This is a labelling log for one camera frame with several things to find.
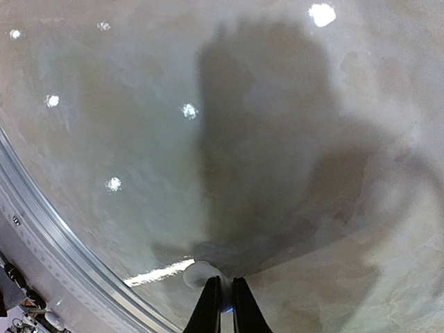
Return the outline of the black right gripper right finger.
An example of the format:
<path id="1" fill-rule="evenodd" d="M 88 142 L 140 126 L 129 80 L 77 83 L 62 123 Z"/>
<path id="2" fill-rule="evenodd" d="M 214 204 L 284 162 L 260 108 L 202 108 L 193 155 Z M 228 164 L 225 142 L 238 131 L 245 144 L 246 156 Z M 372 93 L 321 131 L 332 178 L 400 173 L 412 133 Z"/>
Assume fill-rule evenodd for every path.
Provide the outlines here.
<path id="1" fill-rule="evenodd" d="M 233 279 L 231 302 L 236 333 L 272 333 L 244 277 Z"/>

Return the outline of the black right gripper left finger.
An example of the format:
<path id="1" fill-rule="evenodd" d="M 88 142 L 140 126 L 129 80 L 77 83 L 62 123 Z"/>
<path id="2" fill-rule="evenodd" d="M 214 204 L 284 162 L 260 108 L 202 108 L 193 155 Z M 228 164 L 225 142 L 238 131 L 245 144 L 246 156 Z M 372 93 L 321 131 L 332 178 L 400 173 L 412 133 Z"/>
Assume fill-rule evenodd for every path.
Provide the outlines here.
<path id="1" fill-rule="evenodd" d="M 184 333 L 219 333 L 221 331 L 222 290 L 219 276 L 205 283 Z"/>

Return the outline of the aluminium table front rail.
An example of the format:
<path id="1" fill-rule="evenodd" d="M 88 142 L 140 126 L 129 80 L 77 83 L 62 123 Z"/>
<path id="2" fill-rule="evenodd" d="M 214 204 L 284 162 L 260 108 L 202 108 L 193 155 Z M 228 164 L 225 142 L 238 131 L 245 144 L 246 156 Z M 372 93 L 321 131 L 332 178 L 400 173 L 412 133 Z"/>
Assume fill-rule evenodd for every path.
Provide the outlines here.
<path id="1" fill-rule="evenodd" d="M 180 332 L 76 237 L 1 134 L 1 252 L 71 332 Z"/>

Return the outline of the white earbud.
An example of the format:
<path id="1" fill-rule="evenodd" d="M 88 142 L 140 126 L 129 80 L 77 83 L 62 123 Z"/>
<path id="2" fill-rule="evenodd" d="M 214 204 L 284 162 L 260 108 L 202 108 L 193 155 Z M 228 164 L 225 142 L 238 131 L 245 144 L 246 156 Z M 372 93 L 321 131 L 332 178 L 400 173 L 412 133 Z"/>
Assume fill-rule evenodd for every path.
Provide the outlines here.
<path id="1" fill-rule="evenodd" d="M 208 279 L 219 276 L 223 288 L 230 285 L 227 277 L 222 272 L 206 261 L 197 261 L 187 267 L 183 272 L 183 280 L 188 287 L 203 288 Z"/>

